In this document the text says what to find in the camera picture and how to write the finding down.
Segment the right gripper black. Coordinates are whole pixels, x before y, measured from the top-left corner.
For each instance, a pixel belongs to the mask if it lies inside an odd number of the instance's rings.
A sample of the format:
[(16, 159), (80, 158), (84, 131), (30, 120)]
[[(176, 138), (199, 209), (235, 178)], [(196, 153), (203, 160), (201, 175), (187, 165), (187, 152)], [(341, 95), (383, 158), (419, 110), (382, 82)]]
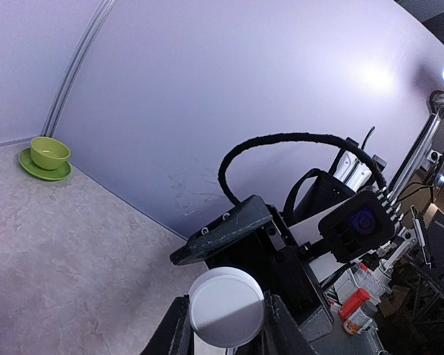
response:
[(279, 213), (253, 195), (192, 235), (169, 256), (173, 265), (206, 261), (250, 274), (278, 295), (303, 333), (331, 333), (333, 315), (320, 283)]

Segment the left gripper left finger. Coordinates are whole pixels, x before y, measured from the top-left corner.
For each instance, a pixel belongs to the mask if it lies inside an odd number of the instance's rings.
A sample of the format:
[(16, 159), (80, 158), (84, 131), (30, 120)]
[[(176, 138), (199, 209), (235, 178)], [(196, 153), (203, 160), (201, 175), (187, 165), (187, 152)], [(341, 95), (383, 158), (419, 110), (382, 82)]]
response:
[(190, 355), (194, 351), (189, 296), (176, 297), (140, 355)]

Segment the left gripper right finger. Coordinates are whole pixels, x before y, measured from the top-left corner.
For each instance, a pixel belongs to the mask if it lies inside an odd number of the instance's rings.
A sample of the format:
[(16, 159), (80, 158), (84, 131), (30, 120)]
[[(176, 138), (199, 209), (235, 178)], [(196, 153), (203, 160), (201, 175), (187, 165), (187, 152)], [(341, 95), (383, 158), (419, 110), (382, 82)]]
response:
[(317, 352), (299, 331), (288, 308), (276, 294), (264, 294), (265, 320), (261, 331), (261, 354), (315, 355)]

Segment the white front bottle cap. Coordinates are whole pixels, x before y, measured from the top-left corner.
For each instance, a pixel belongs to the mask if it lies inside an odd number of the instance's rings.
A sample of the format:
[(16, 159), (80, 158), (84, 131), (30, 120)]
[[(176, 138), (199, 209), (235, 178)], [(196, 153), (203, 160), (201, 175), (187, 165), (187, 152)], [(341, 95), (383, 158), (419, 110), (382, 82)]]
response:
[(204, 272), (189, 289), (189, 320), (205, 343), (238, 348), (263, 327), (265, 303), (261, 287), (250, 274), (233, 267)]

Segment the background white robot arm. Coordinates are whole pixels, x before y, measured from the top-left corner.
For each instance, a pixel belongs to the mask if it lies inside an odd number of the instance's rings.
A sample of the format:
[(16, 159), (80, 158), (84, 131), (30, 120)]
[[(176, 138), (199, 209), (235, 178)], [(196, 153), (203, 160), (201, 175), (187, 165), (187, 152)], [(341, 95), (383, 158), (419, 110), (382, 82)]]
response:
[[(389, 251), (392, 252), (389, 258), (379, 260), (379, 265), (375, 270), (369, 269), (363, 263), (355, 263), (352, 267), (345, 267), (339, 270), (340, 276), (334, 278), (330, 276), (326, 279), (323, 289), (326, 292), (332, 291), (335, 295), (335, 305), (344, 306), (356, 291), (363, 289), (369, 296), (368, 302), (377, 307), (384, 294), (390, 294), (391, 282), (394, 264), (400, 260), (404, 254), (417, 244), (416, 234), (406, 228), (401, 229), (400, 234), (392, 242), (388, 242), (384, 246), (376, 250), (376, 254), (380, 257), (385, 256)], [(315, 354), (311, 343), (330, 331), (322, 331), (320, 322), (314, 321), (312, 325), (298, 329), (298, 335), (295, 340), (303, 340), (305, 343), (301, 345), (289, 346), (288, 350), (273, 350), (272, 354)]]

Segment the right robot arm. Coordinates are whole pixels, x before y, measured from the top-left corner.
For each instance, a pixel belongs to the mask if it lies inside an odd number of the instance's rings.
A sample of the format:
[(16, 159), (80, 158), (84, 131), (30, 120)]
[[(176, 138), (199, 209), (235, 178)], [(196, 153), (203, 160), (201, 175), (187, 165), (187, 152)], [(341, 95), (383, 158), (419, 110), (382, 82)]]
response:
[[(285, 142), (324, 143), (350, 152), (366, 165), (374, 185), (355, 191), (333, 171), (313, 168), (305, 174), (313, 180), (307, 193), (300, 197), (302, 182), (296, 182), (282, 209), (257, 195), (238, 199), (226, 180), (230, 163), (248, 149)], [(252, 138), (224, 157), (218, 182), (232, 209), (194, 233), (171, 254), (171, 262), (239, 268), (263, 291), (278, 296), (295, 322), (326, 310), (325, 279), (385, 243), (396, 228), (396, 217), (387, 210), (388, 187), (381, 171), (350, 139), (310, 133)]]

